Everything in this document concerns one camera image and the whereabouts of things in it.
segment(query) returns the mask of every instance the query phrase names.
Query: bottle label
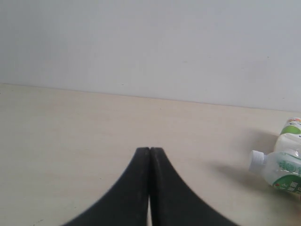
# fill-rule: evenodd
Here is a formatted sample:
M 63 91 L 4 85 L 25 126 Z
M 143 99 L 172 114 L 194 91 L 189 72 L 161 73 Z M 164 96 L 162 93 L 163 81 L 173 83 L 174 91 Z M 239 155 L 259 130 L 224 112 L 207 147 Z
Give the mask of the bottle label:
M 273 183 L 273 187 L 276 189 L 301 194 L 301 177 L 296 175 L 283 176 Z
M 290 118 L 287 120 L 280 134 L 291 133 L 301 138 L 301 118 Z

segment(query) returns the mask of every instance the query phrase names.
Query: white wall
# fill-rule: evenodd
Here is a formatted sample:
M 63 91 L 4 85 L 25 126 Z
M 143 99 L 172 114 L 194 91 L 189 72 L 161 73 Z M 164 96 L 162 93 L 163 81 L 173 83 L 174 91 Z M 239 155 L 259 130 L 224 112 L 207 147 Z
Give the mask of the white wall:
M 300 0 L 0 0 L 0 82 L 301 111 Z

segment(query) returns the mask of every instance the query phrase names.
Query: plastic bottle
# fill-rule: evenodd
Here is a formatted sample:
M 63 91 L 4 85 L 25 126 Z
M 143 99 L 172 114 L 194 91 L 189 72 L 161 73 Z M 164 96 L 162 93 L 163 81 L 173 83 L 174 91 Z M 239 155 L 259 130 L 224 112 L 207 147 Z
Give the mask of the plastic bottle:
M 261 174 L 274 188 L 301 194 L 301 119 L 286 122 L 274 152 L 252 151 L 249 171 Z

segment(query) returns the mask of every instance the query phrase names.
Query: white bottle cap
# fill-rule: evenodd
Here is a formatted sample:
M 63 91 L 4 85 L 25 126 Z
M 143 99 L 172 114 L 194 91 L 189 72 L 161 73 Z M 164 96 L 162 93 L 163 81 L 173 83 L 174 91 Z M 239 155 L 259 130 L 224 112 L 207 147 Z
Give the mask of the white bottle cap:
M 250 154 L 250 167 L 249 171 L 253 173 L 260 173 L 265 165 L 266 156 L 263 152 L 253 150 Z

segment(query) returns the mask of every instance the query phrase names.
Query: tabletop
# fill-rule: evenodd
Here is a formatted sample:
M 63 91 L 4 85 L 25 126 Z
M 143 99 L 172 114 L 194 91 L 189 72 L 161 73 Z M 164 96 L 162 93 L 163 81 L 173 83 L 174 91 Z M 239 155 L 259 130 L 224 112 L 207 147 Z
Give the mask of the tabletop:
M 248 172 L 300 113 L 0 84 L 0 225 L 55 226 L 97 201 L 137 147 L 241 226 L 297 226 L 299 197 Z

